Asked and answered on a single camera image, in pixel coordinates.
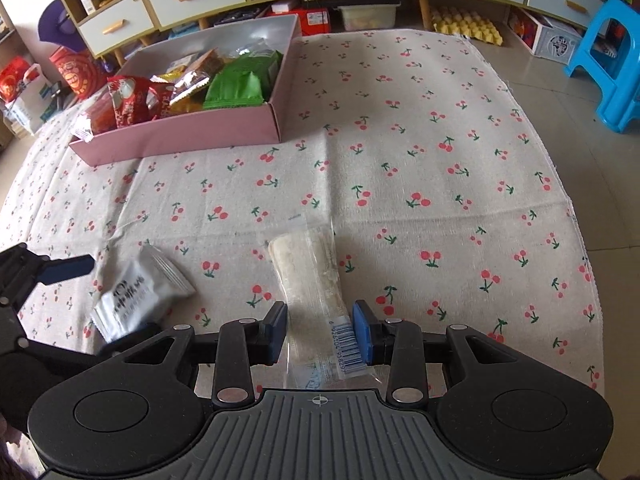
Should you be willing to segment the clear rice cracker pack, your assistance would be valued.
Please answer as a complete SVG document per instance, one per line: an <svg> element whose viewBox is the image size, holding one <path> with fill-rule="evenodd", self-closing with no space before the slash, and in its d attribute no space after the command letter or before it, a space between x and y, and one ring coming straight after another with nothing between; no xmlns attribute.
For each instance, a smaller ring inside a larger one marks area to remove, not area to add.
<svg viewBox="0 0 640 480"><path fill-rule="evenodd" d="M332 223L289 218L267 249L288 305L285 385L292 389L378 388L361 356L342 295Z"/></svg>

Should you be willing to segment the white foil snack packet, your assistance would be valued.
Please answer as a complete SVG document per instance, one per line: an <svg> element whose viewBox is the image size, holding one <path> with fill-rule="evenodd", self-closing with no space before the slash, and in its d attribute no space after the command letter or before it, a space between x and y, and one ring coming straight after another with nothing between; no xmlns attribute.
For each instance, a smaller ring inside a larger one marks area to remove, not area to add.
<svg viewBox="0 0 640 480"><path fill-rule="evenodd" d="M101 296L91 319L103 339L114 342L159 321L176 301L194 294L193 285L165 254L145 245Z"/></svg>

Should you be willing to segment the red snack packet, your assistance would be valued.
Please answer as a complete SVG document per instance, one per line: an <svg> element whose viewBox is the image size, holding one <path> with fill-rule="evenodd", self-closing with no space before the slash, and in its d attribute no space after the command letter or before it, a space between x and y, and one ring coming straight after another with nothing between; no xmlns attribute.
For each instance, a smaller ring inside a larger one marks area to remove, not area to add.
<svg viewBox="0 0 640 480"><path fill-rule="evenodd" d="M146 106L151 120L166 117L169 114L170 101L174 93L174 85L169 82L154 82L149 84Z"/></svg>
<svg viewBox="0 0 640 480"><path fill-rule="evenodd" d="M162 103L153 81L135 76L114 76L107 81L107 88L117 128L142 124L160 116Z"/></svg>

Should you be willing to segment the green snack bag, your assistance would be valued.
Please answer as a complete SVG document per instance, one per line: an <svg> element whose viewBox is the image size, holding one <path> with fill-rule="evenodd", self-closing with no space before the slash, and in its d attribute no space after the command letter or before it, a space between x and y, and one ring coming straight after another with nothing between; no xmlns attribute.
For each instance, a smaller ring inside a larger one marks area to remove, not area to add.
<svg viewBox="0 0 640 480"><path fill-rule="evenodd" d="M202 110L253 107L268 102L281 61L278 51L234 58L209 84Z"/></svg>

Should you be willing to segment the orange wafer pack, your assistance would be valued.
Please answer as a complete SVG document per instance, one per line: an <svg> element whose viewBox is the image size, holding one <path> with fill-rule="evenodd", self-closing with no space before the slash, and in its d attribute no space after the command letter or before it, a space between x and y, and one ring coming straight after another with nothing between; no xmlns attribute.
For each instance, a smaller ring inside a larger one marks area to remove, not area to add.
<svg viewBox="0 0 640 480"><path fill-rule="evenodd" d="M224 67L224 60L215 49L201 54L187 69L188 74L196 76L214 76Z"/></svg>

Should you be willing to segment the gold foil snack bar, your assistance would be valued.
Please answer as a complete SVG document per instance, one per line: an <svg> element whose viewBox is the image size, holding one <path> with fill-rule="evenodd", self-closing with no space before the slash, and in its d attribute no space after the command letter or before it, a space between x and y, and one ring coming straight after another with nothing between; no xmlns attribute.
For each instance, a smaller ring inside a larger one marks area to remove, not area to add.
<svg viewBox="0 0 640 480"><path fill-rule="evenodd" d="M170 103L169 114L176 116L199 112L203 109L203 103L204 96L186 96Z"/></svg>

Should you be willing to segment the silver foil packet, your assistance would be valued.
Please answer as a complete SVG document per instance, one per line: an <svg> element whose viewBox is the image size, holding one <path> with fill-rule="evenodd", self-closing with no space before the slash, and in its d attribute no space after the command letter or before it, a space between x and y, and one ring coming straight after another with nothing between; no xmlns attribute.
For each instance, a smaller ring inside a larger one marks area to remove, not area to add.
<svg viewBox="0 0 640 480"><path fill-rule="evenodd" d="M243 44L241 47L233 48L224 56L235 60L236 58L242 58L242 56L270 56L274 52L274 49L266 43L264 38L258 38L248 44Z"/></svg>

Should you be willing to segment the white shopping bag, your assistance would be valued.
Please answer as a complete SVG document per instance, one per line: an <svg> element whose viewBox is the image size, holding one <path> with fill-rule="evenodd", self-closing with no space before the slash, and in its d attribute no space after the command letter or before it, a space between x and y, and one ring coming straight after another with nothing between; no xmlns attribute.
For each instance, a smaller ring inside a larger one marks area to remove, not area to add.
<svg viewBox="0 0 640 480"><path fill-rule="evenodd" d="M36 134L58 112L54 84L37 63L29 66L22 76L12 75L3 87L10 90L9 114L30 134Z"/></svg>

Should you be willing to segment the pink translucent snack bag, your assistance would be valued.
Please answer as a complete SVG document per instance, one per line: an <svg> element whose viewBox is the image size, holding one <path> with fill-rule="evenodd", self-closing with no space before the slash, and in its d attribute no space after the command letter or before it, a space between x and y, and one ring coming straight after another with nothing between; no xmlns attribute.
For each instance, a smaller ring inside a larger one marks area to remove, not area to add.
<svg viewBox="0 0 640 480"><path fill-rule="evenodd" d="M116 119L111 95L106 92L91 102L82 104L74 121L74 136L91 142L96 136L116 128Z"/></svg>

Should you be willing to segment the cherry print cloth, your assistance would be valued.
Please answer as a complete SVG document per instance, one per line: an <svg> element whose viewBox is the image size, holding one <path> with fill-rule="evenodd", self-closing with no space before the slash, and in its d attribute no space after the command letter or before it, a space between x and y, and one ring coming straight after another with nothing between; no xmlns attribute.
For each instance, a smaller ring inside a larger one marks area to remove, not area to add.
<svg viewBox="0 0 640 480"><path fill-rule="evenodd" d="M211 332L280 297L269 237L329 223L346 301L429 332L473 326L602 389L602 314L574 208L508 86L468 42L414 30L305 39L280 143L85 164L74 114L44 126L1 211L1 244L93 272L37 288L26 334L91 352L93 306L146 244Z"/></svg>

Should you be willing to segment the purple hat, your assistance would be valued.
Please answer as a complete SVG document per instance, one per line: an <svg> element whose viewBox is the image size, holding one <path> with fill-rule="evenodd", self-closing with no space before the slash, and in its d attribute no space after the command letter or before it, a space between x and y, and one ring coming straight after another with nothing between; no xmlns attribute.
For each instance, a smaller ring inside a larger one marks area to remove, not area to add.
<svg viewBox="0 0 640 480"><path fill-rule="evenodd" d="M56 44L73 52L87 49L62 0L53 0L42 12L38 27L40 41Z"/></svg>

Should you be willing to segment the pink cardboard box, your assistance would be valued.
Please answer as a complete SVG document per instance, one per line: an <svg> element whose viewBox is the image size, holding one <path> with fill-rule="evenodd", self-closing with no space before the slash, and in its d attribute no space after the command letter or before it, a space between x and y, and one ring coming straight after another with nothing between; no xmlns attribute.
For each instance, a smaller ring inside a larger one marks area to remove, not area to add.
<svg viewBox="0 0 640 480"><path fill-rule="evenodd" d="M171 62L191 53L198 56L215 49L224 60L231 49L264 38L275 51L282 54L280 70L268 102L253 107L221 108L150 120L115 128L99 134L91 142L74 136L70 148L86 164L100 166L110 162L165 155L173 152L233 148L279 142L285 120L285 107L292 86L294 51L299 45L300 27L293 15L278 15L220 25L194 34L165 40L134 54L115 76L135 76L154 82L174 85L171 101L186 96L206 96L214 76L166 73Z"/></svg>

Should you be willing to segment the blue plastic stool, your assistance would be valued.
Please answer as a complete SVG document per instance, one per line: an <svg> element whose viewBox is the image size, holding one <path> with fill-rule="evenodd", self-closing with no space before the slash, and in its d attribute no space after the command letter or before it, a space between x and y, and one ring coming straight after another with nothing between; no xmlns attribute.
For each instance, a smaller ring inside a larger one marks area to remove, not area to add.
<svg viewBox="0 0 640 480"><path fill-rule="evenodd" d="M616 21L625 36L614 58L594 48L603 24ZM596 114L609 129L623 133L628 124L639 119L639 13L620 0L606 0L589 24L570 62L564 67L567 77L583 68L601 90Z"/></svg>

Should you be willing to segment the yellow egg tray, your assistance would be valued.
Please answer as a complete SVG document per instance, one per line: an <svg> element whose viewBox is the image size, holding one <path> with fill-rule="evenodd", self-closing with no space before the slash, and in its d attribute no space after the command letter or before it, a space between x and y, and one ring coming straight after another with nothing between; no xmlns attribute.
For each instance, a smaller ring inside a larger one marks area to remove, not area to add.
<svg viewBox="0 0 640 480"><path fill-rule="evenodd" d="M503 45L503 36L497 26L476 11L440 6L431 12L431 20L440 34L476 39L498 47Z"/></svg>

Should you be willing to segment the red gift box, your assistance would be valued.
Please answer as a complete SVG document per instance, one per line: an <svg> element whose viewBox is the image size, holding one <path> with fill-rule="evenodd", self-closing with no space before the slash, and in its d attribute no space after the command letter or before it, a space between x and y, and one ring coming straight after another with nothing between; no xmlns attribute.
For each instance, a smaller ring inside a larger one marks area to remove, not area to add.
<svg viewBox="0 0 640 480"><path fill-rule="evenodd" d="M298 18L303 36L327 35L331 32L331 22L327 8L294 9L285 12L269 10L266 15L295 15Z"/></svg>

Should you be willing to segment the clear plastic storage bin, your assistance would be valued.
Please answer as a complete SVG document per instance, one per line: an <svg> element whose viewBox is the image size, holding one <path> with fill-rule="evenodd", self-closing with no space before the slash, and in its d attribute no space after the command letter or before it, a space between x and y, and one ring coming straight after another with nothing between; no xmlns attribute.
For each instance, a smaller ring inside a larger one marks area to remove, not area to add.
<svg viewBox="0 0 640 480"><path fill-rule="evenodd" d="M339 6L346 32L395 27L398 4Z"/></svg>

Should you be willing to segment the white patterned storage box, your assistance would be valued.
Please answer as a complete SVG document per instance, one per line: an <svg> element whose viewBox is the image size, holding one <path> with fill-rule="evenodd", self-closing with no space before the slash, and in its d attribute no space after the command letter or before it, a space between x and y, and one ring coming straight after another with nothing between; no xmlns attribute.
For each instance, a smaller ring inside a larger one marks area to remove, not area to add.
<svg viewBox="0 0 640 480"><path fill-rule="evenodd" d="M567 65L582 35L573 26L511 6L506 20L511 32L535 58Z"/></svg>

